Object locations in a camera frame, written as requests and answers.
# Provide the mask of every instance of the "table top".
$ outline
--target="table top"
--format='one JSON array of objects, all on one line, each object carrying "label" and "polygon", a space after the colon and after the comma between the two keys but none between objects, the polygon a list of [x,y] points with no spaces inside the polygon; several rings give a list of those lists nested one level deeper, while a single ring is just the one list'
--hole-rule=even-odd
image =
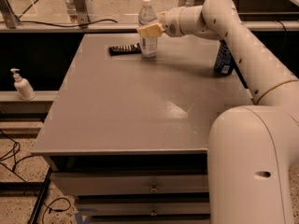
[{"label": "table top", "polygon": [[197,153],[221,112],[251,105],[235,73],[213,71],[218,41],[163,35],[153,59],[108,53],[137,42],[137,34],[83,37],[34,155]]}]

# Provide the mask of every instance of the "floor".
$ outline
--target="floor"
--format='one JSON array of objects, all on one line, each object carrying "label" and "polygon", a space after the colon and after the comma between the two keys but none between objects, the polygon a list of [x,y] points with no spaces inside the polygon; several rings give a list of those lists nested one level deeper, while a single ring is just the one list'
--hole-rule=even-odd
[{"label": "floor", "polygon": [[[64,0],[39,0],[31,6],[35,0],[9,0],[16,13],[21,16],[23,21],[46,21],[46,22],[70,22],[67,15]],[[168,10],[176,7],[178,0],[153,0],[154,8],[158,11]],[[111,18],[119,22],[136,22],[136,14],[141,7],[141,0],[93,0],[94,14],[98,19]],[[16,154],[17,160],[30,155],[31,146],[34,144],[41,122],[1,122],[0,129],[9,137],[20,143],[20,151]],[[0,154],[1,156],[9,152],[14,142],[3,135],[0,135]],[[12,168],[13,157],[3,161],[7,168]],[[4,166],[0,166],[1,182],[21,181],[15,174],[20,175],[26,181],[41,181],[44,179],[48,170],[48,165],[40,157],[33,157],[20,161],[17,165],[15,174],[11,173]],[[299,166],[294,166],[290,170],[291,193],[295,223],[299,224]],[[50,184],[45,204],[50,204],[56,198],[64,195]],[[71,197],[65,197],[71,203]],[[33,210],[35,197],[6,196],[0,197],[0,224],[22,224],[27,223]],[[53,204],[52,208],[67,208],[68,203],[60,200]],[[62,213],[45,212],[44,205],[40,211],[37,223],[81,223],[80,218],[76,219],[77,210],[72,204],[70,209]]]}]

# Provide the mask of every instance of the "cabinet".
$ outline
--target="cabinet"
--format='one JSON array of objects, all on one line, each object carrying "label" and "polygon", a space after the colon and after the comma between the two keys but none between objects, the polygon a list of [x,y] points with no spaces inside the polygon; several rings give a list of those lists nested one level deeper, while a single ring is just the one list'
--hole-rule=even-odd
[{"label": "cabinet", "polygon": [[91,223],[209,223],[208,132],[250,99],[236,74],[214,74],[217,41],[163,36],[154,59],[108,54],[136,42],[83,37],[32,153]]}]

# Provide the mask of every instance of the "lotion bottle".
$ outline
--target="lotion bottle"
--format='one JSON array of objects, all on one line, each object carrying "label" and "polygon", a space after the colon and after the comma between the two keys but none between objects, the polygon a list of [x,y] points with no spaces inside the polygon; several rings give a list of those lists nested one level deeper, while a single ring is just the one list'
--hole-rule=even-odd
[{"label": "lotion bottle", "polygon": [[32,86],[30,85],[29,81],[20,76],[17,72],[20,71],[19,69],[12,68],[10,71],[13,73],[13,77],[15,79],[15,88],[19,92],[21,98],[25,101],[32,100],[36,97],[36,93]]}]

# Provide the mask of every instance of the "drawer knob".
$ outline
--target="drawer knob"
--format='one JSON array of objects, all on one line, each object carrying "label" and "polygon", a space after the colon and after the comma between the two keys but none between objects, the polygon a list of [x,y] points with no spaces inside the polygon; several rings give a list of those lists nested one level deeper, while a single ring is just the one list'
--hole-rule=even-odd
[{"label": "drawer knob", "polygon": [[149,191],[150,193],[157,193],[159,190],[157,189],[156,185],[153,184]]},{"label": "drawer knob", "polygon": [[158,216],[156,210],[152,210],[151,213],[150,213],[150,215],[151,215],[152,217]]}]

